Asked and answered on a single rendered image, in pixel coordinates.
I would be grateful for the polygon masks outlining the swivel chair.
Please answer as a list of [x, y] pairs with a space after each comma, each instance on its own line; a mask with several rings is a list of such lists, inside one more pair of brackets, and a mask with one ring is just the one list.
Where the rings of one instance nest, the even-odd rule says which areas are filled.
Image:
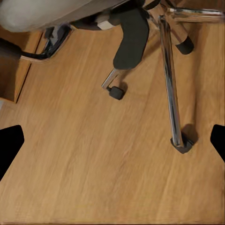
[[160, 33], [165, 82], [172, 128], [171, 144], [181, 154], [195, 142], [180, 128], [172, 44], [190, 54], [193, 42], [182, 23], [225, 24], [225, 9], [188, 8], [188, 0], [0, 0], [0, 26], [10, 32], [43, 30], [48, 38], [42, 53], [33, 54], [0, 38], [0, 56], [11, 60], [46, 62], [64, 47], [78, 29], [109, 30], [121, 24], [124, 35], [113, 59], [113, 69], [102, 84], [121, 100], [124, 90], [109, 85], [122, 70], [142, 62], [146, 45]]

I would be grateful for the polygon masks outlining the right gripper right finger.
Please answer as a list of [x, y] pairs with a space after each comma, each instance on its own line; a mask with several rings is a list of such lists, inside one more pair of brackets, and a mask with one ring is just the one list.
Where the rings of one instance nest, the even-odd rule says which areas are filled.
[[225, 126], [214, 125], [210, 141], [225, 162]]

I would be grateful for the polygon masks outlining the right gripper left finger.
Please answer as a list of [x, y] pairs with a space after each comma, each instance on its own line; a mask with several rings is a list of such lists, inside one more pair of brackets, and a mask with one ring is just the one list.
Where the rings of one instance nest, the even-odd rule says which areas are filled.
[[20, 125], [0, 130], [0, 180], [4, 177], [23, 143], [24, 135]]

